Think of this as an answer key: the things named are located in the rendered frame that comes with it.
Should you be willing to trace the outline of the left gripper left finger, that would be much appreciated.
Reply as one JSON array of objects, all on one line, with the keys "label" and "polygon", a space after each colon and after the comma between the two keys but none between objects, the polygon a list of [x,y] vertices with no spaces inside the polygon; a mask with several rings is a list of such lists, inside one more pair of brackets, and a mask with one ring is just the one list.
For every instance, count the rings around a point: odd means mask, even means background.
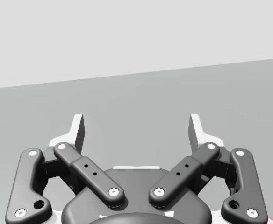
[{"label": "left gripper left finger", "polygon": [[6,224],[48,221],[53,209],[43,192],[48,180],[57,176],[75,194],[88,188],[109,208],[122,206],[123,188],[90,158],[81,155],[84,137],[84,117],[75,114],[69,132],[53,138],[45,151],[31,148],[20,154],[5,214]]}]

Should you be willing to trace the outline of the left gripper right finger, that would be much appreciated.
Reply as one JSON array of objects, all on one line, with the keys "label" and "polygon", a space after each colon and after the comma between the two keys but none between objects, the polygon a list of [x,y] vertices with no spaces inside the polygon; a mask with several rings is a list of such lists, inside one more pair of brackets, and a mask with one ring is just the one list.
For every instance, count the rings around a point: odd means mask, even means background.
[{"label": "left gripper right finger", "polygon": [[253,154],[242,148],[228,151],[223,141],[204,132],[198,114],[191,114],[188,137],[192,155],[186,156],[149,191],[149,202],[164,208],[185,188],[198,194],[213,177],[223,178],[230,196],[221,217],[231,224],[267,224],[268,214]]}]

